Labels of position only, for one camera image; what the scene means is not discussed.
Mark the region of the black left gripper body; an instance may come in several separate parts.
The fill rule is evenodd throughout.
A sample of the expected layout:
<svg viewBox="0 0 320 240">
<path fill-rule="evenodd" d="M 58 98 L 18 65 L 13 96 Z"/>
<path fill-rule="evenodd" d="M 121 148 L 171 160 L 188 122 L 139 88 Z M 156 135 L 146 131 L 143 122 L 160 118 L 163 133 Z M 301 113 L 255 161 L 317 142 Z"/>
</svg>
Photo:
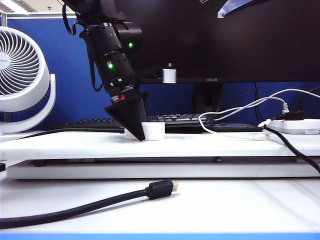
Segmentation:
<svg viewBox="0 0 320 240">
<path fill-rule="evenodd" d="M 129 82 L 123 82 L 121 79 L 113 81 L 104 81 L 104 89 L 110 96 L 112 105 L 120 103 L 124 100 L 137 99 L 142 101 L 142 94 L 139 90 L 140 80 L 133 79 Z"/>
</svg>

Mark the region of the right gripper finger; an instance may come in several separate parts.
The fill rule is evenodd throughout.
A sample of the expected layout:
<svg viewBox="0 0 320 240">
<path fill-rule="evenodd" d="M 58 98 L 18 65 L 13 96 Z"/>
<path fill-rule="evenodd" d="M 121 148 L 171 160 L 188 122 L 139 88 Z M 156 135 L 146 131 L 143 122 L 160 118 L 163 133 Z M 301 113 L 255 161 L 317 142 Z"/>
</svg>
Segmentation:
<svg viewBox="0 0 320 240">
<path fill-rule="evenodd" d="M 227 0 L 221 9 L 217 12 L 218 18 L 224 18 L 225 15 L 233 11 L 252 7 L 254 5 L 262 4 L 268 0 Z"/>
</svg>

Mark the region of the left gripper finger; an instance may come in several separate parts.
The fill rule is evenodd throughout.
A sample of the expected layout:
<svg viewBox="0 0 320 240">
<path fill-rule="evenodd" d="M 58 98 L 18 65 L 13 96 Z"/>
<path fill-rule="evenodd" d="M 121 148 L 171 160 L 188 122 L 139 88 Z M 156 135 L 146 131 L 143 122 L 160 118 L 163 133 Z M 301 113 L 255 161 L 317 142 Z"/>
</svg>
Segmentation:
<svg viewBox="0 0 320 240">
<path fill-rule="evenodd" d="M 105 107 L 104 110 L 139 141 L 146 139 L 142 126 L 143 100 L 141 102 L 137 99 L 123 100 Z"/>
<path fill-rule="evenodd" d="M 144 91 L 141 93 L 142 96 L 142 102 L 143 102 L 143 122 L 148 122 L 148 110 L 147 110 L 147 100 L 149 97 L 149 92 L 148 91 Z"/>
</svg>

